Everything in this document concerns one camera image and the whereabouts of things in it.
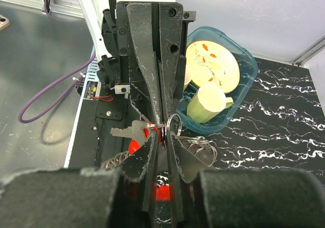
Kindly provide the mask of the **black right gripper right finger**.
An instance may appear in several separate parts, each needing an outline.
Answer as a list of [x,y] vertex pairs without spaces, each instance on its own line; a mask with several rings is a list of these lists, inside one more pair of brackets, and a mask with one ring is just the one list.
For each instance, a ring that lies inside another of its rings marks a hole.
[[297,169],[217,170],[167,133],[172,227],[324,227],[324,187]]

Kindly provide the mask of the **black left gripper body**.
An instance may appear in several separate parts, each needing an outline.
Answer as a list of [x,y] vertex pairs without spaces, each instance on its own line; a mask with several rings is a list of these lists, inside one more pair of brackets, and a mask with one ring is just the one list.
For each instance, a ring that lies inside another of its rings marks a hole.
[[[129,29],[126,6],[131,2],[121,1],[116,5],[115,11],[105,9],[103,11],[102,35],[108,55],[100,56],[100,81],[104,84],[104,91],[111,92],[113,86],[127,86],[130,88],[125,93],[130,94],[136,101],[150,101],[148,87],[138,65]],[[159,15],[158,5],[163,2],[146,2],[152,5],[152,38],[153,51],[156,59],[158,84],[159,84]],[[185,75],[185,51],[187,43],[188,25],[196,20],[195,11],[183,9],[184,43],[184,75]]]

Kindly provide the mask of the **silver metal key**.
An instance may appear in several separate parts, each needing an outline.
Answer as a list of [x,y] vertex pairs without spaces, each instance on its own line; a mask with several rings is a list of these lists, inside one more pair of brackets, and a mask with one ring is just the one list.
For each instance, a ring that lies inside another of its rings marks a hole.
[[147,125],[148,123],[146,121],[134,120],[131,126],[127,128],[111,128],[110,133],[115,137],[130,138],[135,140],[140,146],[142,146],[146,142],[144,129]]

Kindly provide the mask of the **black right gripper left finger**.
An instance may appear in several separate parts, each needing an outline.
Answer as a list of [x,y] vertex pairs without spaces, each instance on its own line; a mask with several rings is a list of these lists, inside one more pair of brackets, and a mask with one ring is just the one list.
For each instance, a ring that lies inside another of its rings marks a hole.
[[24,170],[1,179],[1,227],[154,227],[158,135],[123,164]]

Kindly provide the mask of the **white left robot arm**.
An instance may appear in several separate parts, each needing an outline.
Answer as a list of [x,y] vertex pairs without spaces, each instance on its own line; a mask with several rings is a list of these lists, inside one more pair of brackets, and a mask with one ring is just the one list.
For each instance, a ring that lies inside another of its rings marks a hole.
[[175,0],[78,0],[94,44],[101,95],[160,125],[183,95],[187,28],[196,18]]

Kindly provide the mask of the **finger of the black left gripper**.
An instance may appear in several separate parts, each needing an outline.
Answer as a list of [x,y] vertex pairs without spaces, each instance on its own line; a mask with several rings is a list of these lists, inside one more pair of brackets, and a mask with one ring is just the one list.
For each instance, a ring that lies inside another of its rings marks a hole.
[[131,2],[126,6],[134,53],[148,87],[153,116],[152,123],[161,123],[161,98],[158,84],[156,59],[152,38],[152,5]]
[[176,2],[158,5],[159,15],[159,88],[162,123],[175,113],[183,96],[184,43],[183,6]]

